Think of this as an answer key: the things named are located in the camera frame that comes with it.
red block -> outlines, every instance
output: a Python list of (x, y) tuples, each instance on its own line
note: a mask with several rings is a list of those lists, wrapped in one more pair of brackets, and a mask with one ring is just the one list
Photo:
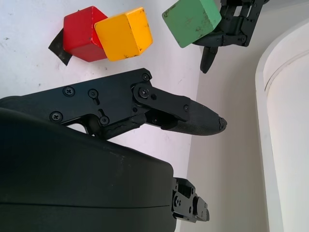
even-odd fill
[(106, 59), (103, 47), (95, 31), (95, 23), (107, 16), (90, 6), (64, 17), (63, 49), (88, 62)]

robotic hand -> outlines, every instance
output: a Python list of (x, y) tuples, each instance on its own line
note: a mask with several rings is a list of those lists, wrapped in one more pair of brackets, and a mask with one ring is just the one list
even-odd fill
[[(249, 46), (262, 7), (267, 2), (269, 0), (221, 0), (221, 22), (212, 33), (193, 43), (204, 47), (200, 65), (203, 73), (211, 67), (218, 47), (232, 44)], [(240, 15), (234, 16), (238, 6), (242, 7)]]
[[(195, 187), (170, 164), (107, 139), (147, 123), (213, 135), (226, 121), (153, 87), (139, 69), (0, 100), (0, 231), (173, 232), (208, 221)], [(81, 124), (87, 134), (67, 128)]]

yellow block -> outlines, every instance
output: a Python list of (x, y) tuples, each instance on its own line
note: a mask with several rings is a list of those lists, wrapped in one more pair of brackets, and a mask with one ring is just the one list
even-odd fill
[(95, 30), (110, 61), (139, 56), (153, 43), (142, 7), (97, 22)]

black strip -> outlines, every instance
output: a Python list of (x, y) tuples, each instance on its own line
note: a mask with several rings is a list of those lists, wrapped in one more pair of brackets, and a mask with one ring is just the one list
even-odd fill
[(63, 29), (54, 38), (48, 49), (58, 56), (65, 65), (68, 65), (72, 55), (63, 49)]
[(14, 205), (33, 205), (33, 206), (57, 206), (57, 207), (74, 207), (74, 208), (96, 208), (96, 209), (148, 209), (167, 207), (170, 205), (151, 206), (151, 207), (98, 207), (98, 206), (82, 206), (82, 205), (60, 205), (60, 204), (33, 204), (33, 203), (0, 203), (2, 204), (14, 204)]

wooden block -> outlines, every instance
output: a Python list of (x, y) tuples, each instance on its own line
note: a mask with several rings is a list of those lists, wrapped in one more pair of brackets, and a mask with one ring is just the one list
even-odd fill
[(64, 17), (63, 48), (88, 62), (106, 59), (106, 54), (94, 29), (94, 24), (106, 19), (94, 6)]
[(139, 56), (153, 43), (142, 7), (97, 22), (95, 30), (110, 61)]
[(209, 34), (221, 21), (213, 0), (179, 0), (162, 17), (180, 47)]

